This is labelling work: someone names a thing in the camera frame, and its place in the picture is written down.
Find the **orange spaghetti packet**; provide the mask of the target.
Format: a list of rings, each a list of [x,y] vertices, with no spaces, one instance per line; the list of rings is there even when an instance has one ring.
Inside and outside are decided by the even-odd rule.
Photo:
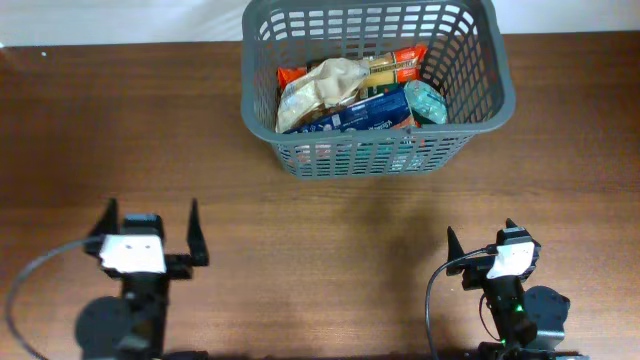
[[[375,88],[391,84],[402,84],[416,80],[420,73],[422,61],[427,53],[427,46],[417,44],[382,55],[366,57],[371,74],[364,81],[365,88]],[[311,62],[306,66],[296,68],[279,68],[277,70],[278,84],[281,90],[294,80],[306,75],[320,64]]]

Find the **Kleenex tissue multipack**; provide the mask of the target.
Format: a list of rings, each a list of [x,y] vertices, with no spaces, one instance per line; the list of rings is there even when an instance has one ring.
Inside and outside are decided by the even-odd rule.
[[[310,124],[290,129],[286,134],[404,129],[417,126],[404,90],[399,88],[360,101]]]

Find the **green Nescafe coffee bag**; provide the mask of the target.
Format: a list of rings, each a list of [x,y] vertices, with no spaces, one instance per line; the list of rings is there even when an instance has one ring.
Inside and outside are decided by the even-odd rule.
[[[358,92],[357,100],[363,101],[368,98],[378,96],[380,94],[385,94],[391,91],[395,91],[397,89],[401,89],[402,87],[403,87],[403,84],[390,83],[385,85],[361,88]]]

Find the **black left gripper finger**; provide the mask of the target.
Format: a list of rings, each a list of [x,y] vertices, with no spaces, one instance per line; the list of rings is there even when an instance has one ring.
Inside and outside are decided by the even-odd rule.
[[[103,215],[86,238],[83,246],[84,253],[90,256],[98,256],[106,236],[118,233],[118,202],[115,198],[111,198]]]
[[[198,202],[195,198],[193,198],[191,202],[186,241],[189,247],[192,265],[208,266],[209,251],[201,229]]]

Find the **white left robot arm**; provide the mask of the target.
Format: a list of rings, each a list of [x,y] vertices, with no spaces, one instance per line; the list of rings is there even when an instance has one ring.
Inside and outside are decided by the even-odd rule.
[[[77,317],[75,340],[83,359],[160,359],[164,339],[169,290],[173,281],[193,278],[196,267],[209,265],[209,251],[200,225],[198,202],[191,201],[187,253],[167,254],[161,216],[118,216],[118,202],[111,199],[87,237],[85,254],[98,260],[99,268],[121,284],[118,296],[88,303]]]

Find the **teal wet wipes packet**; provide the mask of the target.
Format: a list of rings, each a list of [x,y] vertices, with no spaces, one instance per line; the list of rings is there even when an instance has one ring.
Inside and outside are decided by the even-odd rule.
[[[421,124],[444,125],[447,107],[444,97],[433,87],[419,80],[404,86],[404,93],[415,120]]]

